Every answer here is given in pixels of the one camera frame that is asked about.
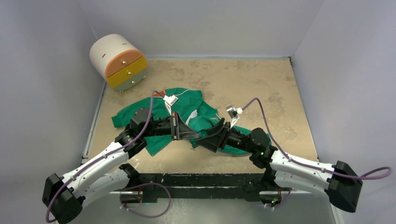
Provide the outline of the green zip-up jacket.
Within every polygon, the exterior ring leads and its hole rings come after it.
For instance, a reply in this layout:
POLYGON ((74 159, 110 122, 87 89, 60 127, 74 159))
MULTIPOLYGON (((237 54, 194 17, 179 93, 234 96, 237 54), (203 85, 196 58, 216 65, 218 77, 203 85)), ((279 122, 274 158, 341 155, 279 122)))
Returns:
MULTIPOLYGON (((199 133, 201 137, 207 135, 207 129, 214 127, 220 122, 221 118, 218 115, 217 109, 203 100, 202 91, 186 88, 171 88, 161 92, 154 91, 152 115, 155 120, 169 116, 162 96, 170 97, 173 95, 176 96, 178 100, 171 107, 172 111, 179 112, 181 119, 190 128, 199 133)), ((124 107, 112 117, 113 126, 126 129, 133 115, 141 108, 149 108, 150 103, 151 97, 147 97, 124 107)), ((151 156, 158 154, 172 142, 170 135, 146 137, 145 140, 147 141, 146 150, 151 156)), ((224 149, 219 151, 235 156, 245 156, 249 154, 249 152, 230 145, 226 145, 224 149)))

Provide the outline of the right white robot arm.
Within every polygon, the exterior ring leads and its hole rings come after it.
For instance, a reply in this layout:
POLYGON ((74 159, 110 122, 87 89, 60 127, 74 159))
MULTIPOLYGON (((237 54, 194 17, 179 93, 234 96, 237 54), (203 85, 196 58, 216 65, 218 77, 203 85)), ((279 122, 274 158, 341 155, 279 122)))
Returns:
POLYGON ((265 170, 261 178, 264 188, 293 188, 327 195, 336 208, 350 213, 356 211, 363 183, 347 163, 338 161, 333 165, 285 154, 270 144, 262 128, 243 134, 224 119, 206 133, 196 143, 212 152, 230 146, 250 153, 249 160, 265 170))

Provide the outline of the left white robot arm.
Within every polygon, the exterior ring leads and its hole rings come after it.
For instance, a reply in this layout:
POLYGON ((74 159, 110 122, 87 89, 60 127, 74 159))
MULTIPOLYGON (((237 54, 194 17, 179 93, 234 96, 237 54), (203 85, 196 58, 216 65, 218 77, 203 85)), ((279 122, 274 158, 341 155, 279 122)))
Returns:
POLYGON ((139 109, 101 153, 68 173, 53 173, 46 179, 42 195, 47 207, 46 222, 67 224, 87 205, 114 190, 133 191, 151 185, 151 182, 141 181, 140 173, 127 160, 146 148, 146 138, 153 136, 170 137, 171 140, 200 137, 177 112, 155 120, 151 109, 139 109))

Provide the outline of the round three-drawer cabinet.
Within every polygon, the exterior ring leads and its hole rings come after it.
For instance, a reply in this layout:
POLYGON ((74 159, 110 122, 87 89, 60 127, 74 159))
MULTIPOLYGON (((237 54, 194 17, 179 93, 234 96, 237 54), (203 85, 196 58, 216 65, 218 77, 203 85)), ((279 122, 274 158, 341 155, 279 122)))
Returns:
POLYGON ((128 90, 146 78, 148 63, 144 54, 119 34, 98 39, 89 57, 97 72, 116 91, 128 90))

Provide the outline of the black base frame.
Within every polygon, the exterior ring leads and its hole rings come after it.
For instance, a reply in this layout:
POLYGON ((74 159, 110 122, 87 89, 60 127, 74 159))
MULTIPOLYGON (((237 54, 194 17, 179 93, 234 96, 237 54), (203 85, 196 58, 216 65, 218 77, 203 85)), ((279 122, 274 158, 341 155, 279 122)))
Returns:
POLYGON ((247 202, 272 203, 282 200, 279 187, 261 173, 241 174, 166 174, 135 175, 125 190, 136 190, 144 203, 158 199, 243 199, 247 202))

